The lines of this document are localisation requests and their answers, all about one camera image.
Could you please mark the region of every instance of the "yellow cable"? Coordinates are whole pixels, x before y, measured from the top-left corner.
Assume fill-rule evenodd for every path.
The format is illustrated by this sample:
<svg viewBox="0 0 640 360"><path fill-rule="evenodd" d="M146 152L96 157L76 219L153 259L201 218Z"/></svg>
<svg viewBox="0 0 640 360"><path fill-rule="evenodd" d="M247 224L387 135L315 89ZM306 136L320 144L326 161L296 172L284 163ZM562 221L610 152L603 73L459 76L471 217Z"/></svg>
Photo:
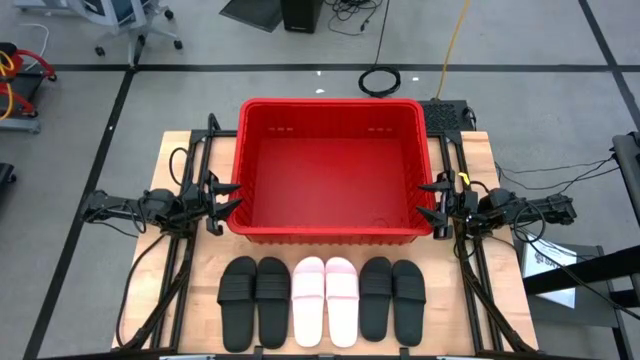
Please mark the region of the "yellow cable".
<svg viewBox="0 0 640 360"><path fill-rule="evenodd" d="M7 55L4 51L0 51L0 55L2 55L2 57L7 59L7 62L9 63L9 67L6 67L2 65L2 62L0 62L0 74L2 74L2 76L7 76L5 69L8 71L13 71L14 69L13 61L11 61L11 58L9 57L9 55ZM11 111L13 109L13 91L11 90L11 85L9 83L7 83L7 96L9 97L9 106L7 106L7 111L4 113L4 115L0 116L0 120L4 120L8 118L9 114L11 114Z"/></svg>
<svg viewBox="0 0 640 360"><path fill-rule="evenodd" d="M436 92L436 99L440 99L440 92L442 91L444 80L447 77L447 65L449 64L449 56L451 55L451 50L453 49L453 45L456 42L456 38L458 37L458 31L460 30L460 25L462 24L462 21L464 20L464 17L467 14L467 9L469 9L469 5L471 5L471 0L465 0L464 7L460 12L460 17L458 18L458 23L456 24L456 29L453 31L453 36L451 36L451 42L449 42L449 50L447 50L447 56L444 58L444 64L442 65L442 74L440 75L440 85L438 85L438 92Z"/></svg>

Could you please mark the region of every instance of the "black metal frame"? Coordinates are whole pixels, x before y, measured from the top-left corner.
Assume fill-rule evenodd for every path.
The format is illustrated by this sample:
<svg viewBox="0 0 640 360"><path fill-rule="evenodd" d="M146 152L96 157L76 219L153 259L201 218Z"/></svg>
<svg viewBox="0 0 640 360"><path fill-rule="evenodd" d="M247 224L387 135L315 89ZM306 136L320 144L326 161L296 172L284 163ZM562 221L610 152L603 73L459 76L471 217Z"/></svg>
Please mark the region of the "black metal frame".
<svg viewBox="0 0 640 360"><path fill-rule="evenodd" d="M198 177L197 185L202 190L205 186L206 174L208 174L208 164L211 153L211 145L213 139L216 137L235 137L237 136L237 131L233 130L222 130L220 125L213 119L213 131L211 130L192 130L191 136L189 139L189 148L187 150L187 161L185 162L185 169L183 172L182 184L187 184L190 180L187 177L192 176L192 171L189 166L194 166L193 162L195 161L195 151L197 145L203 141L204 139L204 149L202 153L202 159L200 161L200 173ZM454 148L456 150L456 160L458 162L459 170L467 173L468 167L466 163L466 159L464 156L464 150L462 147L462 137L460 132L451 131L445 132L442 134L430 134L429 138L436 138L439 141L440 149L442 152L442 160L445 171L452 171L453 167L451 165L451 156L449 154L448 144L453 143ZM452 182L452 185L455 185L455 177L449 179ZM117 351L108 352L108 353L96 353L96 354L85 354L85 355L76 355L76 356L63 356L56 358L48 358L48 359L65 359L65 360L76 360L76 359L122 359L122 358L140 358L140 359L157 359L159 356L171 356L178 355L178 346L180 343L180 335L182 331L183 319L184 319L184 311L186 307L186 295L189 284L190 277L190 269L194 255L195 242L197 237L197 226L195 224L191 225L189 231L186 231L186 236L182 238L172 237L169 245L169 251L167 253L167 262L164 269L163 279L161 290L159 294L159 302L158 305L151 312L149 318L145 321L143 327L138 330L134 338L125 344L125 346L121 349L116 349ZM180 265L180 270L176 276L172 276L176 266L176 258L178 249L180 248L180 243L182 240L186 241L184 256L182 264ZM458 244L465 243L466 239L464 238L464 229L459 228L456 229L456 246ZM535 359L569 359L563 357L549 356L536 354L532 352L504 352L502 346L502 338L501 332L506 336L507 340L509 340L512 348L516 349L516 351L533 351L532 348L528 347L524 342L519 338L519 336L510 328L507 320L500 313L500 310L493 303L493 298L491 294L491 285L489 279L489 271L487 268L486 257L484 254L484 249L482 247L482 243L478 243L477 249L475 251L475 255L477 256L477 269L479 273L479 278L477 278L474 274L473 268L471 267L470 262L468 261L468 253L465 246L458 246L458 254L460 259L460 270L462 272L463 286L465 291L465 299L467 304L467 313L469 318L469 326L471 330L471 337L474 347L474 352L476 356L492 356L493 358L535 358ZM160 342L162 338L162 331L164 326L164 317L166 313L166 309L169 304L176 297L176 307L175 307L175 317L173 321L173 325L171 328L171 337L169 341L168 347L160 347ZM483 345L482 339L482 330L480 327L480 319L478 317L478 309L476 304L476 297L481 301L488 313L488 321L489 327L491 331L491 341L493 345L493 350L486 350ZM151 336L150 349L142 349L142 346ZM229 359L229 360L239 360L239 359L318 359L321 360L323 358L331 358L334 359L336 357L340 359L373 359L373 360L390 360L390 359L420 359L420 360L431 360L436 359L435 356L411 356L409 354L409 350L407 348L399 348L398 355L384 355L384 356L376 356L376 355L263 355L262 347L256 346L254 348L253 355L246 354L216 354L216 359Z"/></svg>
<svg viewBox="0 0 640 360"><path fill-rule="evenodd" d="M625 308L640 306L640 245L623 249L608 255L604 254L601 246L595 247L598 257L577 262L565 267L584 283L605 281L607 295L620 306ZM613 289L610 280L629 276L632 289ZM567 272L562 269L550 270L523 279L527 295L536 295L550 291L562 290L580 286ZM613 337L616 343L620 359L633 359L631 343L627 338L622 313L620 310L611 309L615 313L617 327L612 327Z"/></svg>

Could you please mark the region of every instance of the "red plastic bin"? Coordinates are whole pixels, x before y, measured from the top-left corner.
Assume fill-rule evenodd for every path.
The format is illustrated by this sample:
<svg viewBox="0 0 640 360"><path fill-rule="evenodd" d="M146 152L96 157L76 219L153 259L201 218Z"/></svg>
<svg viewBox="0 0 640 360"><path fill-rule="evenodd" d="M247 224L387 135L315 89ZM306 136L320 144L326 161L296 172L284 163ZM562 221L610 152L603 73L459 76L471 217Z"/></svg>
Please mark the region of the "red plastic bin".
<svg viewBox="0 0 640 360"><path fill-rule="evenodd" d="M228 224L256 243L405 244L432 228L425 122L408 99L252 99Z"/></svg>

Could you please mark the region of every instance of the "wooden table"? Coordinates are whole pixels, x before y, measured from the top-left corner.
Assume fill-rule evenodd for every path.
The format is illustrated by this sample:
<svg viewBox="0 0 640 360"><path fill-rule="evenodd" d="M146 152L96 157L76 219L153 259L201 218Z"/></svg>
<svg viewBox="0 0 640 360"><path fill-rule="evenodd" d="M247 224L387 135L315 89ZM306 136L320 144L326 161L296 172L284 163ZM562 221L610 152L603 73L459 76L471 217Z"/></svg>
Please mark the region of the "wooden table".
<svg viewBox="0 0 640 360"><path fill-rule="evenodd" d="M190 132L166 132L160 147L151 188L167 188L174 193L179 187L169 176L169 154L176 147L187 147ZM484 132L463 133L463 148L469 175L473 180L485 183L489 188L499 186L493 163L493 155L489 138ZM230 182L235 152L235 138L215 138L209 169L223 183ZM202 146L196 156L196 164L200 163ZM454 168L457 166L455 149L449 147ZM429 139L429 153L433 178L442 171L442 156L437 140ZM184 156L176 155L174 169L181 178ZM384 255L392 262L398 259L410 259L422 270L425 278L427 304L424 315L424 337L420 345L411 348L412 355L470 355L473 354L473 343L466 303L463 291L463 280L458 260L454 257L453 240L434 241L431 236L419 237L410 245L403 246L347 246L347 245L255 245L245 237L235 235L228 228L221 237L208 233L204 221L198 229L195 257L192 266L187 304L185 309L182 337L179 345L181 353L226 353L222 345L222 324L220 307L216 303L218 284L223 270L231 260L238 256L248 255L256 262L265 256L275 256L284 261L289 270L301 259L315 255L323 260L332 256L342 256L353 262L360 269L364 262L374 256ZM512 241L508 227L494 234L496 237ZM150 229L138 238L135 257L158 237L157 229ZM158 301L160 283L165 267L169 241L165 240L152 250L139 264L131 281L127 305L122 320L122 336L126 342L140 327ZM493 287L496 305L505 315L513 328L531 346L537 347L529 306L522 286L522 279L516 254L509 245L500 241L487 239L485 254ZM329 338L325 306L325 323L321 343L313 348L298 346L293 338L291 316L289 318L289 337L283 347L277 350L265 349L265 353L278 354L376 354L397 355L401 345L396 341L393 331L393 314L389 312L389 330L387 337L378 343L368 342L362 338L351 348L339 349L333 346ZM489 330L484 308L478 302L478 312L483 325L482 335L484 347L491 348ZM162 344L169 343L170 326L173 323L174 310L170 307L166 314L165 331ZM254 323L255 335L253 345L258 342L258 318Z"/></svg>

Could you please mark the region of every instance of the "pink slide sandal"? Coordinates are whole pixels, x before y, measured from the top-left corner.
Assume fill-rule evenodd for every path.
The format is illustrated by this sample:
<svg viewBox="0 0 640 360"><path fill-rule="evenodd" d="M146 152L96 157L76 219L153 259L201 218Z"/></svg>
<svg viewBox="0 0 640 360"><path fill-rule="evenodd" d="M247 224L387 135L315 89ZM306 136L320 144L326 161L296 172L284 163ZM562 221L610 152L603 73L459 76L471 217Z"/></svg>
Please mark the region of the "pink slide sandal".
<svg viewBox="0 0 640 360"><path fill-rule="evenodd" d="M322 340L324 316L324 263L311 256L293 270L291 286L293 334L298 345L316 346Z"/></svg>
<svg viewBox="0 0 640 360"><path fill-rule="evenodd" d="M337 347L350 347L358 339L358 273L347 259L327 261L329 334Z"/></svg>

